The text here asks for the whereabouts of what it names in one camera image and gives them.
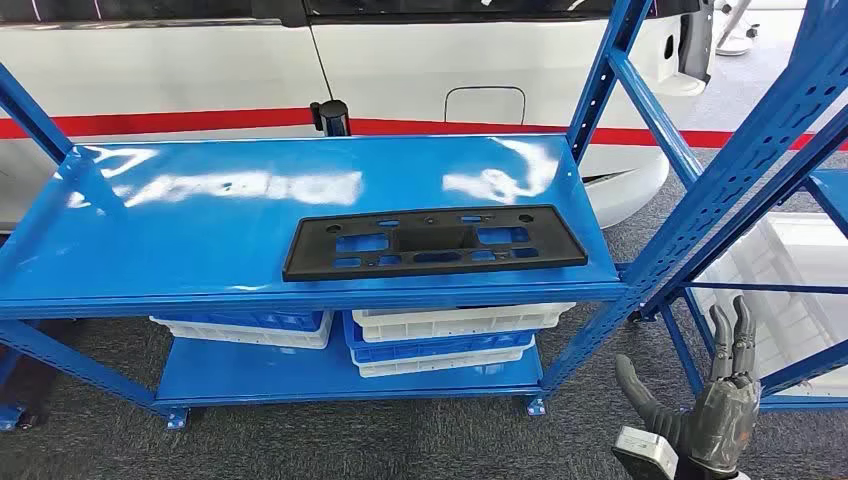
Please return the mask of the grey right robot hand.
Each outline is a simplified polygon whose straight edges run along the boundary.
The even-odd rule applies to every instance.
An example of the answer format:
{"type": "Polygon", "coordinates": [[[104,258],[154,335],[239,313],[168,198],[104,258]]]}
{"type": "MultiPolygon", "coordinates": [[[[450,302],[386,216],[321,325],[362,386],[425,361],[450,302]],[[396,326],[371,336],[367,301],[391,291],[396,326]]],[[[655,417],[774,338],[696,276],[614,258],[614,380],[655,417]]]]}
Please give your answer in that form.
{"type": "Polygon", "coordinates": [[[732,324],[720,305],[710,307],[715,353],[710,379],[693,407],[673,410],[639,379],[631,359],[615,357],[616,382],[642,429],[624,426],[612,453],[633,479],[740,479],[738,461],[760,410],[754,371],[756,322],[743,295],[732,300],[732,324]]]}

